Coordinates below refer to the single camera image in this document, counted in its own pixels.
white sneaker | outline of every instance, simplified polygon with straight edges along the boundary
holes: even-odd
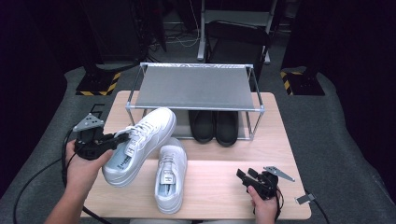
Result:
[[[172,137],[161,147],[155,181],[155,200],[162,213],[174,214],[180,209],[186,170],[186,152],[181,143]]]
[[[149,154],[171,137],[176,127],[172,110],[161,107],[143,117],[135,126],[115,134],[129,133],[130,141],[117,146],[102,172],[108,184],[124,187],[134,180]]]

black shoe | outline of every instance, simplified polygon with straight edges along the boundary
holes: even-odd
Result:
[[[238,111],[216,113],[216,140],[224,147],[230,147],[238,139]]]
[[[214,117],[210,110],[189,110],[189,120],[192,136],[199,143],[207,143],[213,139]]]

shoe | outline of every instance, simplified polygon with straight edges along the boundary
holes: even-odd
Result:
[[[172,137],[161,147],[155,181],[155,200],[162,213],[174,214],[180,209],[186,171],[186,152],[181,143]]]
[[[214,118],[210,110],[189,110],[189,120],[192,137],[199,143],[207,143],[213,139]]]
[[[102,167],[106,182],[114,187],[131,183],[149,154],[169,140],[176,128],[176,120],[172,110],[160,107],[148,113],[135,126],[117,132],[115,136],[129,133],[131,140],[119,144],[111,159]]]
[[[216,113],[216,140],[224,147],[232,146],[238,139],[238,111]]]

human hand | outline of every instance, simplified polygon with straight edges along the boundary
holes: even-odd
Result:
[[[257,193],[257,191],[252,186],[248,186],[247,191],[251,197],[251,204],[255,208],[256,223],[257,224],[275,223],[276,212],[277,212],[276,197],[273,197],[269,200],[263,200],[260,197],[259,193]]]
[[[65,163],[69,163],[75,154],[75,142],[70,141],[66,146]],[[80,194],[84,199],[88,196],[99,169],[111,159],[113,150],[106,151],[102,156],[94,161],[82,159],[79,155],[75,155],[67,167],[67,185],[66,191],[73,191],[74,194]]]

yellow and black hazard tape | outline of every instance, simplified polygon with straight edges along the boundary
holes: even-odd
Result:
[[[92,96],[92,95],[111,95],[111,93],[114,91],[116,88],[117,82],[119,81],[121,73],[117,73],[114,77],[113,80],[111,81],[110,86],[108,87],[107,91],[76,91],[76,95],[86,95],[86,96]]]
[[[282,77],[283,80],[283,85],[285,86],[286,92],[288,95],[293,95],[293,90],[291,89],[291,86],[289,84],[288,76],[293,76],[293,75],[302,75],[303,73],[301,72],[280,72],[280,76]]]

